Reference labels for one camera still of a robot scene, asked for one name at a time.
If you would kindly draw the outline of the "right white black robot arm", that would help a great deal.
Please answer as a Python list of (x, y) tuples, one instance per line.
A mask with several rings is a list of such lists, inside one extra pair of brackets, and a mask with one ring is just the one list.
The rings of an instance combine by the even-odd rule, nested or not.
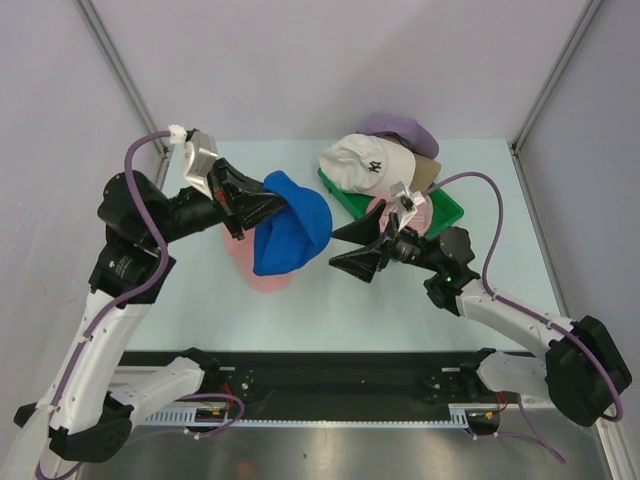
[(475, 255), (467, 230), (450, 227), (432, 239), (400, 227), (390, 214), (379, 227), (384, 206), (335, 230), (333, 238), (355, 249), (330, 259), (330, 266), (369, 283), (389, 262), (432, 271), (424, 287), (439, 309), (483, 324), (527, 352), (519, 357), (493, 349), (461, 376), (463, 393), (484, 401), (494, 392), (510, 392), (551, 402), (580, 426), (599, 419), (617, 421), (620, 395), (632, 375), (606, 326), (592, 316), (576, 321), (522, 304), (491, 288), (469, 264)]

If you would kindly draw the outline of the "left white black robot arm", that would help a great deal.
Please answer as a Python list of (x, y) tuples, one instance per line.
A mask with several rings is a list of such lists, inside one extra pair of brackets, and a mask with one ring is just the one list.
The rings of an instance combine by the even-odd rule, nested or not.
[(286, 205), (224, 159), (210, 162), (194, 185), (173, 197), (131, 165), (112, 177), (98, 209), (106, 243), (90, 276), (83, 318), (48, 392), (15, 414), (20, 431), (4, 477), (34, 475), (45, 451), (66, 461), (102, 463), (156, 411), (192, 394), (214, 397), (221, 387), (216, 361), (197, 349), (139, 386), (114, 390), (110, 380), (174, 266), (171, 242), (219, 225), (239, 239)]

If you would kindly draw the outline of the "white NY cap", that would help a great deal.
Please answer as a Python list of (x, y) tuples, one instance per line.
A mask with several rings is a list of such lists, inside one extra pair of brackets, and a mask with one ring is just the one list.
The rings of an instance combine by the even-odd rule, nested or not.
[(414, 154), (400, 144), (351, 134), (321, 152), (319, 167), (344, 192), (388, 198), (394, 184), (411, 184), (416, 160)]

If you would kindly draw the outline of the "pink LA cap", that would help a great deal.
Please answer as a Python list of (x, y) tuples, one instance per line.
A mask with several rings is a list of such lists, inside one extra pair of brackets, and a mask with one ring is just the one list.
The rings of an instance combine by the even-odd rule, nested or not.
[(378, 220), (380, 232), (384, 232), (387, 229), (393, 213), (398, 217), (398, 231), (400, 231), (400, 227), (404, 229), (410, 228), (416, 231), (419, 236), (424, 236), (431, 226), (434, 209), (431, 200), (426, 199), (422, 204), (417, 206), (415, 215), (407, 223), (402, 224), (402, 213), (398, 211), (395, 200), (393, 198), (385, 199), (385, 208)]

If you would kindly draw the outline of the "blue mesh cap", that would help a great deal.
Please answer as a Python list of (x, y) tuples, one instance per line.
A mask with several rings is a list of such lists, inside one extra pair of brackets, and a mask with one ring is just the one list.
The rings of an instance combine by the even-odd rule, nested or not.
[(282, 197), (286, 206), (255, 228), (253, 273), (288, 274), (327, 247), (333, 229), (331, 210), (318, 192), (299, 186), (283, 171), (270, 173), (263, 185)]

